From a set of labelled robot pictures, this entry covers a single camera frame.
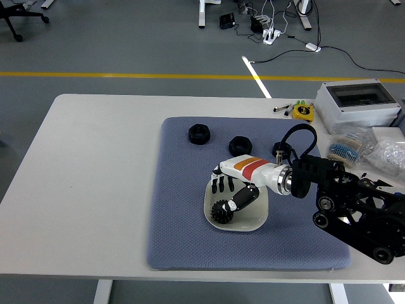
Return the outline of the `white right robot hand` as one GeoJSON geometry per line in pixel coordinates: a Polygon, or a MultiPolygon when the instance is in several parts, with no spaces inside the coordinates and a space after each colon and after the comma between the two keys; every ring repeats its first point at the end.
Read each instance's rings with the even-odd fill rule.
{"type": "Polygon", "coordinates": [[[240,180],[245,184],[228,201],[218,201],[212,208],[214,215],[226,215],[238,212],[259,197],[260,187],[266,186],[280,195],[290,194],[287,185],[292,170],[288,165],[274,164],[268,160],[241,155],[220,162],[211,174],[211,192],[224,191],[224,178],[228,179],[229,190],[233,191],[233,180],[240,180]]]}

